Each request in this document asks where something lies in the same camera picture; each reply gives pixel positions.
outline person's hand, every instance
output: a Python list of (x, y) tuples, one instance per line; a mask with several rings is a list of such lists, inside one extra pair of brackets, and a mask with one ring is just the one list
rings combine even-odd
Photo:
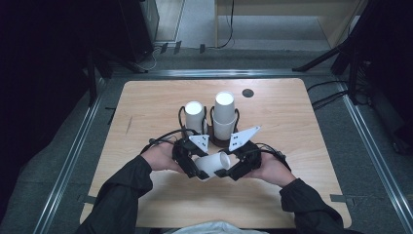
[(274, 155), (263, 152), (261, 159), (261, 167), (244, 175), (244, 177), (260, 178), (279, 187), (284, 187), (296, 179)]
[(173, 170), (183, 173), (179, 165), (172, 160), (173, 144), (163, 142), (152, 146), (141, 156), (148, 162), (153, 171)]

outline dark sleeve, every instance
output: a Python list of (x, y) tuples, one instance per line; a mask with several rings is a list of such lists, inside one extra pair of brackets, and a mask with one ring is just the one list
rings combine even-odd
[(358, 233), (345, 230), (343, 219), (323, 202), (318, 192), (300, 178), (281, 191), (282, 209), (295, 213), (297, 233)]
[(76, 233), (134, 233), (138, 198), (152, 187), (149, 164), (137, 156), (100, 188), (94, 208)]

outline gray floor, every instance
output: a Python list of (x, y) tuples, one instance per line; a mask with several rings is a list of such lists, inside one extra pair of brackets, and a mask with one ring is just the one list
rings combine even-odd
[[(201, 43), (211, 43), (210, 40), (203, 40), (201, 37), (195, 40), (194, 37), (193, 44), (189, 44), (189, 37), (184, 40), (183, 28), (181, 26), (179, 36), (182, 38), (182, 43), (188, 42), (187, 47), (194, 45), (195, 48), (198, 48)], [(300, 77), (307, 87), (335, 79), (328, 71), (333, 59), (320, 64), (307, 73), (300, 74), (290, 71), (291, 67), (316, 58), (327, 50), (318, 43), (314, 43), (314, 45), (310, 43), (311, 45), (308, 47), (297, 49), (296, 45), (300, 44), (300, 40), (305, 44), (305, 35), (307, 34), (302, 34), (303, 37), (301, 39), (298, 37), (296, 41), (289, 34), (285, 35), (285, 38), (292, 41), (291, 45), (295, 45), (290, 45), (292, 49), (283, 47), (277, 50), (263, 50), (260, 47), (253, 50), (253, 46), (255, 46), (253, 45), (245, 50), (234, 48), (219, 51), (207, 50), (203, 54), (200, 54), (196, 49), (184, 48), (178, 54), (175, 54), (173, 49), (169, 49), (163, 54), (157, 51), (154, 54), (156, 60), (148, 58), (141, 64), (141, 66), (153, 67), (148, 74), (144, 75), (133, 75), (125, 68), (115, 65), (113, 78), (107, 80), (105, 90), (100, 91), (102, 93), (101, 100), (94, 120), (81, 148), (79, 158), (74, 164), (67, 187), (62, 191), (61, 199), (58, 200), (54, 218), (51, 219), (50, 225), (46, 226), (48, 231), (45, 232), (73, 233), (79, 225), (79, 216), (83, 209), (80, 197), (89, 191), (94, 170), (110, 128), (108, 122), (113, 110), (106, 107), (117, 106), (123, 85), (126, 82), (140, 79), (245, 78), (245, 73), (229, 76), (225, 70), (217, 69), (254, 69), (256, 71), (272, 69), (271, 72), (274, 74), (272, 78)], [(239, 44), (241, 39), (235, 39), (235, 45)], [(311, 101), (315, 101), (337, 91), (336, 85), (322, 86), (310, 91), (309, 97)], [(395, 154), (392, 142), (375, 112), (369, 106), (360, 106), (359, 109), (396, 181), (408, 202), (412, 203), (413, 187), (409, 180), (413, 172), (413, 158)], [(19, 177), (6, 217), (1, 223), (0, 233), (30, 233), (35, 230), (87, 111), (88, 94), (85, 94), (60, 128), (54, 141), (26, 165)], [(317, 110), (316, 116), (342, 191), (347, 198), (353, 201), (352, 204), (348, 204), (353, 219), (351, 228), (364, 233), (405, 233), (345, 102), (342, 99), (336, 100)]]
[[(215, 45), (213, 3), (185, 1), (175, 38), (175, 41), (182, 42), (181, 47)], [(230, 17), (221, 16), (218, 22), (218, 45), (224, 45), (230, 37)], [(226, 49), (322, 51), (330, 47), (317, 17), (234, 16), (232, 40)]]

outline wire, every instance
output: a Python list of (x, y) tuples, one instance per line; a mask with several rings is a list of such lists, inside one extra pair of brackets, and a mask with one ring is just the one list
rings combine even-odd
[(171, 138), (174, 138), (175, 141), (178, 140), (178, 137), (176, 137), (176, 136), (167, 136), (167, 137), (165, 137), (165, 138), (159, 139), (158, 141), (156, 141), (156, 140), (153, 139), (153, 138), (150, 138), (150, 139), (149, 139), (149, 142), (150, 142), (150, 143), (153, 142), (153, 145), (158, 145), (158, 144), (163, 143), (163, 142), (166, 142), (166, 143), (169, 143), (169, 144), (173, 144), (173, 141), (170, 140)]
[(232, 9), (231, 9), (230, 37), (228, 38), (228, 41), (224, 45), (218, 46), (218, 47), (209, 47), (210, 49), (218, 49), (219, 50), (219, 49), (223, 49), (224, 47), (226, 47), (228, 45), (228, 43), (232, 40), (232, 36), (233, 36), (233, 32), (234, 32), (233, 21), (234, 21), (234, 0), (232, 0)]
[(270, 145), (266, 144), (266, 143), (255, 143), (256, 145), (262, 145), (260, 148), (267, 148), (270, 151), (278, 151), (275, 148), (271, 147)]
[(307, 89), (307, 92), (309, 92), (312, 88), (315, 88), (315, 87), (317, 87), (317, 86), (326, 85), (326, 84), (331, 84), (331, 83), (349, 83), (349, 82), (348, 82), (348, 81), (327, 81), (327, 82), (322, 82), (322, 83), (319, 83), (319, 84), (315, 84), (315, 85), (313, 85), (313, 86), (310, 86), (310, 87)]
[(155, 48), (156, 48), (156, 49), (153, 50), (152, 53), (151, 53), (152, 60), (154, 61), (154, 64), (153, 64), (151, 67), (141, 66), (141, 65), (139, 65), (139, 64), (136, 63), (136, 62), (134, 62), (133, 65), (136, 66), (136, 67), (138, 67), (138, 68), (140, 68), (140, 69), (142, 69), (142, 70), (152, 70), (153, 68), (155, 68), (156, 65), (158, 64), (158, 62), (157, 62), (157, 60), (156, 60), (156, 58), (155, 58), (155, 56), (154, 56), (154, 53), (155, 53), (156, 51), (161, 50), (162, 47), (155, 47)]
[(322, 98), (320, 100), (317, 100), (317, 101), (313, 102), (312, 106), (313, 106), (314, 110), (321, 109), (321, 108), (325, 107), (326, 105), (330, 104), (331, 102), (333, 102), (334, 100), (336, 100), (336, 99), (338, 99), (338, 98), (340, 98), (344, 95), (347, 95), (347, 94), (348, 94), (348, 91), (341, 91), (341, 92), (335, 93), (333, 95), (330, 95), (328, 97), (325, 97), (325, 98)]
[(177, 133), (183, 133), (183, 132), (192, 132), (192, 134), (197, 135), (197, 131), (193, 130), (193, 129), (179, 129), (179, 130), (175, 130), (172, 131), (170, 133), (167, 133), (165, 135), (162, 135), (160, 137), (158, 137), (157, 139), (150, 139), (149, 144), (147, 144), (142, 151), (140, 151), (140, 154), (144, 153), (146, 150), (148, 150), (150, 147), (152, 147), (153, 145), (159, 143), (160, 141), (165, 141), (167, 139), (167, 137), (173, 135), (173, 134), (177, 134)]

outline white cup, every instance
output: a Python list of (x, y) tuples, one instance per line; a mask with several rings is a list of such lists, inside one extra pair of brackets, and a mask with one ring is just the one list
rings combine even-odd
[(220, 140), (227, 140), (231, 137), (231, 133), (234, 132), (236, 118), (233, 117), (233, 121), (229, 124), (218, 123), (213, 119), (213, 135)]
[(185, 105), (185, 127), (193, 129), (201, 134), (207, 133), (207, 121), (204, 120), (205, 112), (203, 106), (198, 101), (190, 101)]
[(229, 124), (234, 120), (234, 95), (228, 91), (219, 92), (215, 97), (212, 118), (221, 124)]
[(228, 170), (231, 167), (230, 157), (228, 157), (225, 152), (200, 157), (194, 162), (199, 170), (206, 172), (209, 176), (209, 178), (204, 179), (204, 181), (216, 176), (216, 171), (221, 169)]

